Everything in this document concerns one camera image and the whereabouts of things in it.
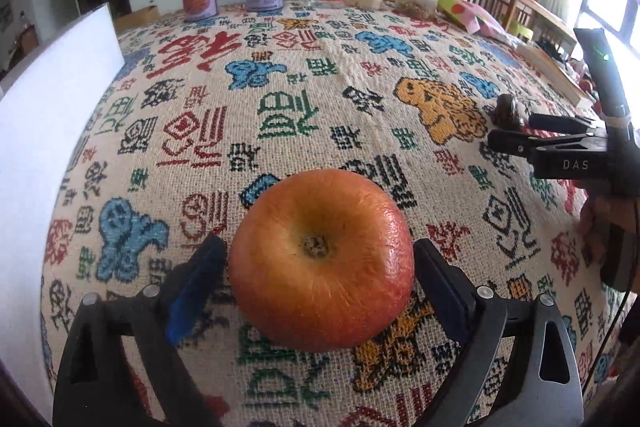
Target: patterned tablecloth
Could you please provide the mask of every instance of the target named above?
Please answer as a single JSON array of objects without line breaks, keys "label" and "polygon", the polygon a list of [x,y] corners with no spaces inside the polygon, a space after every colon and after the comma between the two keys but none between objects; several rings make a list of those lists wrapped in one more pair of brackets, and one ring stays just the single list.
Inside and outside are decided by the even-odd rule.
[{"label": "patterned tablecloth", "polygon": [[[574,108],[514,51],[441,18],[386,8],[224,9],[120,36],[126,64],[79,139],[44,254],[42,336],[52,386],[87,292],[135,295],[186,261],[206,233],[228,243],[262,191],[306,169],[339,167],[386,190],[415,238],[503,297],[553,295],[584,378],[622,295],[601,286],[575,233],[585,195],[533,178],[488,149],[501,92],[528,111]],[[87,71],[87,82],[91,71]],[[164,415],[132,339],[137,387]],[[473,417],[495,399],[503,341]],[[210,299],[180,355],[227,426],[407,427],[460,347],[421,291],[385,331],[350,350],[310,355],[270,343],[234,305]],[[607,372],[610,352],[595,381]]]}]

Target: red chinese character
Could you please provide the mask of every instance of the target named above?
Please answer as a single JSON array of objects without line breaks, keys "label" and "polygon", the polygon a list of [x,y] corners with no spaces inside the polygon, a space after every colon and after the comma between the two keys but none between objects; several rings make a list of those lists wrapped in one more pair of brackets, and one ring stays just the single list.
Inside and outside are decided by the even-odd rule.
[{"label": "red chinese character", "polygon": [[74,225],[67,219],[55,219],[49,227],[47,242],[44,249],[44,262],[49,264],[60,264],[66,257],[69,242],[71,241],[71,230]]},{"label": "red chinese character", "polygon": [[468,227],[459,227],[457,223],[447,221],[439,225],[427,225],[429,238],[438,245],[440,253],[447,262],[455,261],[460,253],[460,245],[456,242],[463,235],[471,234]]},{"label": "red chinese character", "polygon": [[367,76],[374,76],[382,73],[383,70],[388,70],[388,68],[383,68],[379,64],[373,64],[372,62],[361,62],[360,65],[367,71]]},{"label": "red chinese character", "polygon": [[562,280],[567,286],[578,273],[580,266],[575,251],[575,238],[569,241],[569,232],[560,232],[551,240],[551,262],[560,270]]},{"label": "red chinese character", "polygon": [[159,55],[170,54],[162,61],[164,68],[159,68],[149,73],[147,78],[154,78],[165,71],[172,70],[191,61],[191,55],[198,53],[205,44],[209,43],[209,38],[203,35],[185,35],[169,42],[158,50]]},{"label": "red chinese character", "polygon": [[224,57],[225,55],[228,55],[233,50],[242,47],[242,42],[232,42],[239,36],[240,33],[234,33],[232,35],[228,35],[227,32],[216,33],[216,36],[213,37],[213,42],[205,46],[207,51],[200,55],[201,58],[213,58],[199,63],[197,68],[202,71],[211,71],[210,65],[212,62],[218,60],[221,57]]},{"label": "red chinese character", "polygon": [[436,66],[440,71],[447,71],[447,73],[453,73],[451,67],[447,64],[447,61],[442,57],[427,57],[427,60]]},{"label": "red chinese character", "polygon": [[307,51],[322,49],[322,46],[314,44],[318,39],[311,30],[298,30],[298,36],[300,37],[300,43],[302,44],[302,47]]},{"label": "red chinese character", "polygon": [[207,92],[207,86],[191,87],[189,96],[184,101],[184,108],[190,109],[192,107],[195,107],[196,105],[202,105],[202,102],[204,101],[204,98],[206,96],[209,96],[209,93]]},{"label": "red chinese character", "polygon": [[82,163],[90,162],[94,159],[96,153],[96,148],[91,147],[91,149],[82,150]]},{"label": "red chinese character", "polygon": [[[177,118],[164,126],[164,132],[170,136],[162,144],[162,151],[170,156],[171,160],[159,162],[156,165],[185,165],[191,162],[191,159],[178,156],[185,156],[187,151],[193,146],[193,158],[191,167],[220,167],[222,164],[219,152],[216,152],[218,143],[222,140],[225,129],[226,105],[225,107],[217,107],[213,111],[213,117],[210,120],[211,110],[207,109],[204,113],[202,121],[200,121],[192,111],[186,111]],[[200,131],[197,137],[192,137],[194,133]]]},{"label": "red chinese character", "polygon": [[182,202],[180,229],[187,244],[183,248],[199,247],[208,233],[220,235],[227,227],[228,192],[213,192],[211,197],[192,194]]},{"label": "red chinese character", "polygon": [[286,50],[292,50],[298,44],[298,38],[291,32],[280,32],[273,39],[279,47]]},{"label": "red chinese character", "polygon": [[587,349],[580,354],[578,359],[578,375],[580,376],[580,383],[584,385],[584,380],[589,374],[591,364],[593,363],[593,341],[589,341]]},{"label": "red chinese character", "polygon": [[566,187],[566,199],[564,200],[564,209],[570,216],[574,215],[575,201],[575,185],[571,180],[558,180],[561,187]]},{"label": "red chinese character", "polygon": [[133,86],[133,84],[136,83],[136,79],[132,78],[130,80],[123,80],[122,83],[120,84],[120,87],[118,88],[119,91],[128,91],[129,89],[131,89],[131,86]]},{"label": "red chinese character", "polygon": [[389,29],[395,31],[398,35],[405,35],[407,37],[414,37],[418,34],[417,32],[414,32],[409,28],[405,28],[404,26],[389,26]]},{"label": "red chinese character", "polygon": [[449,149],[439,149],[433,155],[436,156],[436,162],[442,165],[442,168],[449,176],[465,171],[460,167],[458,155],[451,153]]}]

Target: red apple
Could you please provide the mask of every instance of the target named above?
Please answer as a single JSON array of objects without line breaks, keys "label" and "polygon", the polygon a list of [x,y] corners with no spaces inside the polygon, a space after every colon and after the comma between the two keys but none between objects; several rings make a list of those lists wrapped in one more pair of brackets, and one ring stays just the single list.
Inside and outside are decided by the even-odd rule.
[{"label": "red apple", "polygon": [[322,352],[357,346],[388,327],[414,285],[409,229],[364,176],[301,172],[254,203],[231,244],[238,307],[281,346]]},{"label": "red apple", "polygon": [[592,93],[593,92],[593,84],[591,84],[586,78],[578,81],[578,86],[584,92]]}]

